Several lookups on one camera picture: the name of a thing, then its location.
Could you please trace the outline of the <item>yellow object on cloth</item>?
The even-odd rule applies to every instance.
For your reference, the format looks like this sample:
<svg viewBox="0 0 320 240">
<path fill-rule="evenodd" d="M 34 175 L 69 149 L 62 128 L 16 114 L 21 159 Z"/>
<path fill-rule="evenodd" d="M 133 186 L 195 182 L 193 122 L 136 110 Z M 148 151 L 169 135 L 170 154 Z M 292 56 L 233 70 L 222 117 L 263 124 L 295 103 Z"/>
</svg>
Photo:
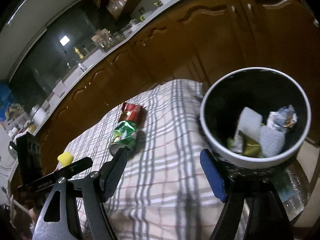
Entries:
<svg viewBox="0 0 320 240">
<path fill-rule="evenodd" d="M 68 151 L 63 152 L 57 157 L 57 160 L 62 167 L 66 167 L 70 165 L 73 162 L 73 159 L 74 159 L 73 155 Z"/>
</svg>

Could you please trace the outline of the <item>yellow dish soap bottle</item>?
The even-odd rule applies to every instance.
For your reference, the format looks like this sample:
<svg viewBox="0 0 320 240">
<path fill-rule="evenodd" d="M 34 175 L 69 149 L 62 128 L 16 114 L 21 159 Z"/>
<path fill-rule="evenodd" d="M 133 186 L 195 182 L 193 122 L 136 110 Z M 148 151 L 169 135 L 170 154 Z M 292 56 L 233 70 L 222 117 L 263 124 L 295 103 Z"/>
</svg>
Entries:
<svg viewBox="0 0 320 240">
<path fill-rule="evenodd" d="M 82 54 L 82 52 L 81 52 L 78 48 L 74 47 L 74 51 L 75 51 L 75 53 L 78 55 L 78 57 L 79 57 L 80 59 L 83 59 L 83 58 L 84 58 L 84 55 Z"/>
</svg>

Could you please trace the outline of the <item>red snack wrapper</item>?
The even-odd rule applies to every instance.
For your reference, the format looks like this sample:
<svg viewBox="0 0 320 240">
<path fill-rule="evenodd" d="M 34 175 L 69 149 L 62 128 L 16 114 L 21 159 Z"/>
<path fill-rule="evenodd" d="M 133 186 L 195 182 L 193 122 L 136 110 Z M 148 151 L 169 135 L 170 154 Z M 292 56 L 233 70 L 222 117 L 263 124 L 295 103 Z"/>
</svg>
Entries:
<svg viewBox="0 0 320 240">
<path fill-rule="evenodd" d="M 133 103 L 124 102 L 121 108 L 119 122 L 131 121 L 135 124 L 140 124 L 143 116 L 143 106 Z"/>
</svg>

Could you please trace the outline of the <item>white kitchen countertop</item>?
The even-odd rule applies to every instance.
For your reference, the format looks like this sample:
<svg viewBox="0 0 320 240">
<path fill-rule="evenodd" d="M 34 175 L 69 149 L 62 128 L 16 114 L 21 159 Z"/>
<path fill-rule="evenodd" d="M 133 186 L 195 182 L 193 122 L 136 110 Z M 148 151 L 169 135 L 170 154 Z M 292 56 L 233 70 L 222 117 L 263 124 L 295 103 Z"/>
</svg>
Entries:
<svg viewBox="0 0 320 240">
<path fill-rule="evenodd" d="M 57 156 L 70 141 L 118 104 L 164 81 L 209 82 L 200 54 L 182 28 L 203 10 L 200 0 L 170 0 L 120 44 L 89 58 L 87 70 L 34 133 L 41 145 L 43 174 L 55 170 Z"/>
</svg>

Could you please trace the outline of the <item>gold green foil wrapper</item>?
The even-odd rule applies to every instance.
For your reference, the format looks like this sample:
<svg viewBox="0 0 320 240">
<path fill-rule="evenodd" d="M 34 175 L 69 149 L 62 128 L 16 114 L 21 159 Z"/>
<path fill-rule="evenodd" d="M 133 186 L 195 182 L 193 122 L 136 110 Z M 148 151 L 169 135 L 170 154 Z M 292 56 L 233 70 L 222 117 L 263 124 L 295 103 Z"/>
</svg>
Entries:
<svg viewBox="0 0 320 240">
<path fill-rule="evenodd" d="M 245 157 L 260 158 L 262 154 L 260 144 L 241 131 L 234 138 L 227 139 L 227 148 Z"/>
</svg>

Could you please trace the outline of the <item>white trash bin black inside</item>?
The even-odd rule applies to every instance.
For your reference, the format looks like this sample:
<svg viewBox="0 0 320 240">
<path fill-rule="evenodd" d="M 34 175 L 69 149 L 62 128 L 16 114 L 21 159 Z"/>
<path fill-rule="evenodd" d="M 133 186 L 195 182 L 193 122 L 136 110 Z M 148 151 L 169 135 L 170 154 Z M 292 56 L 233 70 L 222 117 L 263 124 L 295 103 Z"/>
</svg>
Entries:
<svg viewBox="0 0 320 240">
<path fill-rule="evenodd" d="M 221 167 L 263 175 L 294 162 L 310 129 L 311 107 L 292 77 L 250 67 L 223 76 L 208 89 L 200 123 Z"/>
</svg>

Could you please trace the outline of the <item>green snack wrapper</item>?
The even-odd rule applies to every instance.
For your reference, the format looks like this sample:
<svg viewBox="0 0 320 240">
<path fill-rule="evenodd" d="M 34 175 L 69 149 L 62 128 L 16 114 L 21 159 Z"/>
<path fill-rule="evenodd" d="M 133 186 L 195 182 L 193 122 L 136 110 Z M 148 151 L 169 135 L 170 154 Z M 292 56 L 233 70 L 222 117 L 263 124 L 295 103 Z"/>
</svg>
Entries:
<svg viewBox="0 0 320 240">
<path fill-rule="evenodd" d="M 115 156 L 119 149 L 126 148 L 133 154 L 137 148 L 137 125 L 132 121 L 120 121 L 113 130 L 109 152 Z"/>
</svg>

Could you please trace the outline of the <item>plaid checked tablecloth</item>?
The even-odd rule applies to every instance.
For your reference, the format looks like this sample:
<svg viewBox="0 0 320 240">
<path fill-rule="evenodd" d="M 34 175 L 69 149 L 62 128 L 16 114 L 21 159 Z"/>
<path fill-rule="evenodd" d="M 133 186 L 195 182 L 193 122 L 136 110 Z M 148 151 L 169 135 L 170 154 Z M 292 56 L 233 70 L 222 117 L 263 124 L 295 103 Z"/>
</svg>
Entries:
<svg viewBox="0 0 320 240">
<path fill-rule="evenodd" d="M 130 99 L 145 118 L 137 149 L 104 205 L 118 239 L 208 239 L 223 203 L 200 165 L 202 84 L 178 79 Z"/>
</svg>

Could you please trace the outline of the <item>brown wooden kitchen cabinets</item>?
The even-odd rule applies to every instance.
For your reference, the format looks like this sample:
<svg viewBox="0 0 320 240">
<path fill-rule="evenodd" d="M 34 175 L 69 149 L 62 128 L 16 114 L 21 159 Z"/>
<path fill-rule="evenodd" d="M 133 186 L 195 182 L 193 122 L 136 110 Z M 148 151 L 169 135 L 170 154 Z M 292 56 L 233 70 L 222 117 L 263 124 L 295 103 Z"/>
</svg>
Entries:
<svg viewBox="0 0 320 240">
<path fill-rule="evenodd" d="M 309 138 L 319 142 L 319 17 L 302 0 L 178 0 L 161 7 L 75 81 L 40 128 L 43 174 L 68 143 L 116 105 L 163 81 L 210 87 L 245 67 L 294 78 L 312 111 Z"/>
</svg>

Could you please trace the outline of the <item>utensil holder on counter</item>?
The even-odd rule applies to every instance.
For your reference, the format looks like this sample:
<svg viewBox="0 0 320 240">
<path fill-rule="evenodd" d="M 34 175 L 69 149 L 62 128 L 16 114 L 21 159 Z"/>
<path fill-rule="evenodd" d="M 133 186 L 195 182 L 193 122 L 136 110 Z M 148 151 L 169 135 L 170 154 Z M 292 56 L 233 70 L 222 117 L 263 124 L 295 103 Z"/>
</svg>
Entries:
<svg viewBox="0 0 320 240">
<path fill-rule="evenodd" d="M 107 52 L 117 45 L 116 39 L 107 29 L 98 29 L 91 40 L 103 52 Z"/>
</svg>

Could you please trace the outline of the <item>white canister on counter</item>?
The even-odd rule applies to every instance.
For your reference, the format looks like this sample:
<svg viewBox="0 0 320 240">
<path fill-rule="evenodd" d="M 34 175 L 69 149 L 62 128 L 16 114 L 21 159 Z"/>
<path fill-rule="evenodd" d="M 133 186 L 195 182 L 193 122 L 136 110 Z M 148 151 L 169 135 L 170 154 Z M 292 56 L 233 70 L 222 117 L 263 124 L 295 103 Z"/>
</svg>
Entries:
<svg viewBox="0 0 320 240">
<path fill-rule="evenodd" d="M 30 111 L 31 120 L 36 127 L 42 124 L 46 116 L 46 112 L 39 105 L 35 105 Z"/>
</svg>

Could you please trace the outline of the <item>white printed wrapper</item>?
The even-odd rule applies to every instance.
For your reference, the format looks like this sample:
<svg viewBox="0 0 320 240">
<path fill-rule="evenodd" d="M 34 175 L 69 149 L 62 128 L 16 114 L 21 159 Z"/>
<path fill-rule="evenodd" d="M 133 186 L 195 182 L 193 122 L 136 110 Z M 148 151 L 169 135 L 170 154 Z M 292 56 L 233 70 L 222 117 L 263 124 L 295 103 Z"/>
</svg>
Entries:
<svg viewBox="0 0 320 240">
<path fill-rule="evenodd" d="M 281 107 L 275 112 L 270 112 L 266 126 L 279 132 L 287 133 L 297 123 L 297 114 L 292 105 Z"/>
</svg>

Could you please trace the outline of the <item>chrome sink faucet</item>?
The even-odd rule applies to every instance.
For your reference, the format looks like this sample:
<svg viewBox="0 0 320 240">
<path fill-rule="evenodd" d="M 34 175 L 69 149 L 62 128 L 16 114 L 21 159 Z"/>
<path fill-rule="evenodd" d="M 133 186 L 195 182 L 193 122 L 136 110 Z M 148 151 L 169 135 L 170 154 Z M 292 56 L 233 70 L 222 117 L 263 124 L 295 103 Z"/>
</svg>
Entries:
<svg viewBox="0 0 320 240">
<path fill-rule="evenodd" d="M 78 60 L 71 58 L 67 61 L 67 67 L 69 70 L 73 68 L 79 68 L 82 72 L 85 72 L 87 68 Z"/>
</svg>

